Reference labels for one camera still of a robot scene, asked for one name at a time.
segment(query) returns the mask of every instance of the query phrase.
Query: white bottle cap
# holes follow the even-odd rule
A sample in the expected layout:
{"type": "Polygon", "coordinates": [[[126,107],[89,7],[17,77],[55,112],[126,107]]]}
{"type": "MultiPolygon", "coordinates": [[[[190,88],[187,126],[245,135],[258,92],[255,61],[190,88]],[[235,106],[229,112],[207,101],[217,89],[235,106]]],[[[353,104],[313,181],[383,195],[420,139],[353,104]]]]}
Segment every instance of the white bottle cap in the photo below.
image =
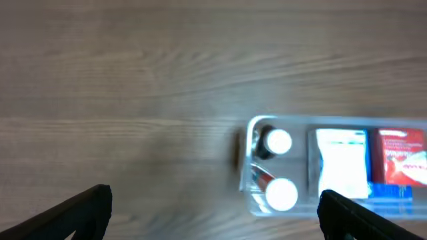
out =
{"type": "Polygon", "coordinates": [[[292,138],[283,129],[273,129],[267,133],[264,145],[270,153],[281,155],[289,151],[292,146],[292,138]]]}
{"type": "Polygon", "coordinates": [[[291,209],[298,200],[298,190],[288,179],[278,178],[271,181],[266,188],[266,200],[277,211],[291,209]]]}

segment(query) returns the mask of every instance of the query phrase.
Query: plastic organizer tray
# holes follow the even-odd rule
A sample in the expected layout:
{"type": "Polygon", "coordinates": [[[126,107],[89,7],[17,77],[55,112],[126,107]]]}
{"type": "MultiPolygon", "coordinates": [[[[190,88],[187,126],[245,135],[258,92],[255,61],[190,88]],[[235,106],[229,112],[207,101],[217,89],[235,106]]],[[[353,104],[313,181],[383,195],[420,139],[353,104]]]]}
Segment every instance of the plastic organizer tray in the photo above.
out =
{"type": "MultiPolygon", "coordinates": [[[[319,197],[309,193],[308,186],[308,131],[320,127],[376,129],[384,127],[412,128],[427,130],[427,122],[409,119],[381,119],[366,117],[315,117],[315,116],[273,116],[259,115],[251,119],[245,133],[241,135],[242,175],[240,190],[245,193],[249,211],[264,217],[317,217],[319,197]],[[292,138],[292,147],[284,155],[261,160],[254,156],[260,128],[272,125],[286,130],[292,138]],[[296,204],[287,211],[276,211],[266,202],[264,193],[253,180],[252,163],[268,169],[274,177],[292,181],[298,190],[296,204]]],[[[411,202],[389,204],[369,203],[353,200],[369,210],[393,219],[427,219],[427,187],[412,187],[411,202]]]]}

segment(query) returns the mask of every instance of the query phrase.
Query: wooden table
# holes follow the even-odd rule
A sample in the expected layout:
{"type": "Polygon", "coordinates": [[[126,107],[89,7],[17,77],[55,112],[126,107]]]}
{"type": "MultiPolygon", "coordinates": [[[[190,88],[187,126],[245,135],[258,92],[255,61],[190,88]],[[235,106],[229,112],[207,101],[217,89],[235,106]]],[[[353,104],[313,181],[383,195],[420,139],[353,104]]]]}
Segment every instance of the wooden table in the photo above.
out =
{"type": "Polygon", "coordinates": [[[247,212],[236,131],[427,117],[424,0],[5,0],[0,47],[0,230],[105,183],[105,239],[321,239],[247,212]]]}

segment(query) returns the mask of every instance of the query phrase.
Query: red box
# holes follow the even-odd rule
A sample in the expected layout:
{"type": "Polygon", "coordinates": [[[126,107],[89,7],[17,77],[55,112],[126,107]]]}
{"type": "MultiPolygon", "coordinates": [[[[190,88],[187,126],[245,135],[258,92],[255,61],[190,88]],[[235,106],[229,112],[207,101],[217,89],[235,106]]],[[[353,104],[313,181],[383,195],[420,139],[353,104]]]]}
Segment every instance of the red box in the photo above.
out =
{"type": "Polygon", "coordinates": [[[427,185],[423,130],[377,129],[371,141],[373,181],[393,185],[427,185]]]}

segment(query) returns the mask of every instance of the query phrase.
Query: wood grain surface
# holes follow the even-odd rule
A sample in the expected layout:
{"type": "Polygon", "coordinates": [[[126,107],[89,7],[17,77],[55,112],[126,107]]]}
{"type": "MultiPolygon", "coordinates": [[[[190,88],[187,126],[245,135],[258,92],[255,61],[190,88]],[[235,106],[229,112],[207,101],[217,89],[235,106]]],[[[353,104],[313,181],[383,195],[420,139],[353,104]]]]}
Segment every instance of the wood grain surface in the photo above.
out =
{"type": "Polygon", "coordinates": [[[0,230],[104,183],[105,239],[322,239],[248,213],[236,131],[427,117],[426,43],[424,0],[4,0],[0,230]]]}

